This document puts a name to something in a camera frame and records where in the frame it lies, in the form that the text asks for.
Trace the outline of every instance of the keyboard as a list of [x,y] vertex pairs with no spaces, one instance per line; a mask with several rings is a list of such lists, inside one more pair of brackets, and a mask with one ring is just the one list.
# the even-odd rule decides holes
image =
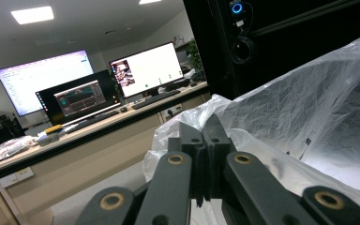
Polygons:
[[86,127],[91,126],[91,125],[93,125],[93,124],[95,124],[95,123],[97,123],[97,122],[99,122],[101,120],[107,119],[107,118],[109,118],[111,116],[114,116],[114,115],[117,115],[117,114],[119,114],[118,111],[109,111],[109,112],[104,112],[102,114],[96,115],[95,117],[92,117],[90,119],[82,121],[81,123],[78,124],[78,126],[68,130],[67,134],[75,132],[75,131],[80,130],[82,128],[86,128]]
[[170,97],[170,96],[174,96],[174,95],[179,94],[179,93],[180,93],[179,90],[172,90],[170,92],[165,92],[165,93],[159,94],[157,96],[152,96],[152,97],[146,98],[145,101],[143,101],[141,103],[133,105],[131,108],[133,108],[134,110],[138,110],[141,107],[150,105],[150,104],[152,104],[154,102],[157,102],[159,100],[162,100],[162,99]]

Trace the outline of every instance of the computer mouse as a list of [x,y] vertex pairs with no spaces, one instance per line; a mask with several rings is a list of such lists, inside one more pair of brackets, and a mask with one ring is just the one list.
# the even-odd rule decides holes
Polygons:
[[125,113],[125,112],[127,112],[127,111],[128,111],[128,108],[127,108],[127,107],[121,108],[121,113]]

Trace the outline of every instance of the monitor screen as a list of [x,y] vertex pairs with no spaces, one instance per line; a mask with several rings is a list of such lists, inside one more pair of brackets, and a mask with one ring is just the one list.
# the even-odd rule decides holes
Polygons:
[[110,68],[124,98],[183,79],[171,42],[111,61]]
[[107,69],[34,95],[53,126],[72,124],[121,105]]
[[41,110],[38,90],[93,73],[86,51],[68,53],[33,63],[0,69],[0,81],[19,116]]

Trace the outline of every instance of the ceiling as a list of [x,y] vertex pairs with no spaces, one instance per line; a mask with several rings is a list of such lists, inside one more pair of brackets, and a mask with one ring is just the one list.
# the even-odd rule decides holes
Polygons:
[[[0,0],[0,68],[63,53],[98,53],[151,36],[179,12],[181,0]],[[51,6],[54,19],[19,25],[10,11]]]

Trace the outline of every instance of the wooden desk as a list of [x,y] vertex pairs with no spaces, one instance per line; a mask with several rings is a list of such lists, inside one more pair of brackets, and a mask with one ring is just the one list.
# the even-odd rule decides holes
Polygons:
[[[185,109],[204,103],[208,85],[200,83],[178,95],[135,111],[129,107],[94,125],[44,147],[33,147],[0,162],[0,178],[32,166],[34,176],[7,187],[19,214],[31,218],[65,198],[143,160],[154,131],[163,123],[160,112],[178,103]],[[194,104],[192,98],[199,98]]]

